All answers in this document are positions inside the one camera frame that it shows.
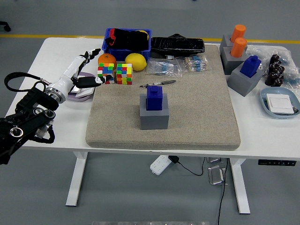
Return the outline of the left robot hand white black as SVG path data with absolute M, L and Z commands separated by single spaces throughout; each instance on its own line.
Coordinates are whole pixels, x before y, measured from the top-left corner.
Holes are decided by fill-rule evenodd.
M 55 93 L 67 96 L 71 91 L 72 87 L 75 85 L 78 88 L 92 88 L 98 87 L 105 82 L 109 81 L 113 76 L 105 75 L 102 77 L 81 77 L 78 78 L 78 74 L 83 69 L 83 67 L 88 64 L 93 58 L 95 58 L 100 52 L 100 49 L 94 49 L 86 51 L 85 54 L 77 56 L 68 68 L 61 75 L 57 82 L 51 83 L 46 88 L 46 93 Z

